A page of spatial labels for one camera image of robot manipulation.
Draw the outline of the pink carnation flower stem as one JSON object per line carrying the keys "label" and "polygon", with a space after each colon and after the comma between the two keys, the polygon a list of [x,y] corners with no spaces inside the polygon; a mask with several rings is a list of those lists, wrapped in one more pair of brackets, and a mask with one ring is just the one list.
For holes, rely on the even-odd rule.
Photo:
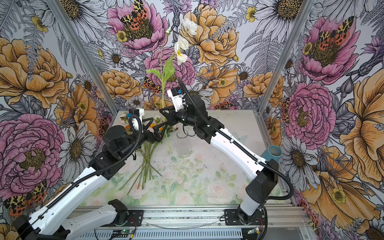
{"label": "pink carnation flower stem", "polygon": [[142,145],[142,147],[139,149],[139,153],[143,158],[142,163],[129,176],[123,186],[119,188],[120,191],[122,191],[128,184],[131,184],[127,193],[128,195],[136,190],[144,190],[147,182],[153,179],[154,174],[157,174],[158,177],[161,176],[160,172],[155,169],[152,164],[153,155],[160,143],[162,142],[146,142]]}

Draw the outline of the clear glass vase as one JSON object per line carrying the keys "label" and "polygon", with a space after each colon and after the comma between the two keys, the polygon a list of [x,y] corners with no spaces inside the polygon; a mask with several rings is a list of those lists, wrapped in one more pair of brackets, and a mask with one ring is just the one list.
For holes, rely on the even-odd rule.
{"label": "clear glass vase", "polygon": [[192,154],[190,136],[183,130],[178,130],[176,136],[176,149],[178,156],[181,158],[189,157]]}

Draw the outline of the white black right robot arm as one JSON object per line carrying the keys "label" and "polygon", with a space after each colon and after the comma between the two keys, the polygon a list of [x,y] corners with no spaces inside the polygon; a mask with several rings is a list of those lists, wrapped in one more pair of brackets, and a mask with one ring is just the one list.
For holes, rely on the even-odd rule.
{"label": "white black right robot arm", "polygon": [[246,196],[238,207],[237,218],[243,225],[249,225],[267,201],[288,200],[293,196],[294,185],[279,170],[278,160],[282,155],[279,147],[272,147],[271,157],[261,157],[238,141],[219,120],[209,116],[199,96],[178,94],[171,99],[171,107],[160,109],[166,125],[193,127],[197,137],[225,153],[250,179]]}

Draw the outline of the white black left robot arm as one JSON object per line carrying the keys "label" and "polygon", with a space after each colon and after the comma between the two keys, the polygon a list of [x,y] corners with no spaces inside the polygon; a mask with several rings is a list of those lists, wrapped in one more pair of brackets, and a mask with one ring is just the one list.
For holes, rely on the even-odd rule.
{"label": "white black left robot arm", "polygon": [[97,188],[109,181],[145,142],[160,142],[168,123],[158,124],[149,131],[153,118],[142,120],[131,115],[128,134],[123,126],[111,127],[103,136],[102,151],[97,154],[81,175],[46,206],[31,216],[21,216],[15,229],[22,240],[74,240],[104,225],[123,226],[132,221],[127,207],[119,200],[69,219],[69,215]]}

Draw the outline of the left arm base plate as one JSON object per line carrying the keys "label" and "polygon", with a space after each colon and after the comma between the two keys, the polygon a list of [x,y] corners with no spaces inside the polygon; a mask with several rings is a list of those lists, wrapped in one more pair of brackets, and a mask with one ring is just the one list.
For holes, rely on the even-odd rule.
{"label": "left arm base plate", "polygon": [[103,227],[140,227],[142,225],[143,210],[127,210],[117,213],[112,223]]}

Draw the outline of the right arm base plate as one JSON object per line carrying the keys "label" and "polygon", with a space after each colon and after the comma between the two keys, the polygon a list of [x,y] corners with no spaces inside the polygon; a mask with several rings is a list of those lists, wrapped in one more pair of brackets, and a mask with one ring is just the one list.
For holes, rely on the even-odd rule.
{"label": "right arm base plate", "polygon": [[250,217],[240,209],[224,209],[224,222],[226,226],[261,226],[267,222],[265,209],[256,210]]}

